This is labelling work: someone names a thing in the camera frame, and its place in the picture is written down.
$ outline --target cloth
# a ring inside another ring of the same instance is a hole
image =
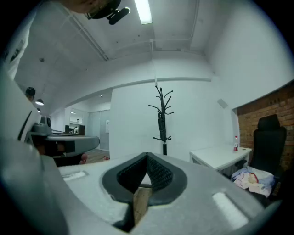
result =
[[[274,176],[266,171],[245,167],[232,175],[232,180],[240,188],[248,188],[250,192],[263,194],[268,197],[275,183]]]

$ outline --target bottle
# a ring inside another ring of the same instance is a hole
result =
[[[238,151],[238,136],[235,136],[234,151]]]

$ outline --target light fixture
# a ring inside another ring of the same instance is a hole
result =
[[[37,99],[37,101],[35,102],[37,105],[41,105],[43,106],[44,105],[44,102],[42,99]]]
[[[152,23],[150,6],[148,0],[135,0],[137,11],[141,20],[141,24]]]

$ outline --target black coat rack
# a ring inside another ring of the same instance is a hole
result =
[[[160,96],[156,96],[156,97],[158,97],[160,99],[161,110],[159,108],[155,107],[155,106],[152,106],[152,105],[149,105],[149,106],[158,109],[157,112],[158,112],[158,126],[159,126],[159,132],[160,132],[160,139],[155,138],[155,137],[153,137],[153,139],[161,140],[163,142],[164,155],[166,155],[167,154],[166,141],[167,140],[171,140],[171,136],[166,137],[165,115],[170,115],[170,114],[172,114],[174,112],[166,113],[166,110],[168,108],[170,108],[170,106],[167,107],[167,104],[169,103],[169,100],[171,99],[171,96],[167,100],[166,104],[164,103],[164,100],[165,100],[165,97],[169,93],[171,93],[173,91],[170,91],[165,96],[163,96],[163,94],[162,94],[162,88],[160,88],[160,91],[159,91],[158,87],[157,86],[155,86],[155,87],[158,90],[159,95],[160,95]]]

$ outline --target brick wall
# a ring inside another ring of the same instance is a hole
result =
[[[237,109],[240,126],[240,146],[254,149],[253,132],[262,117],[277,114],[281,126],[287,129],[281,166],[292,167],[294,159],[294,82]]]

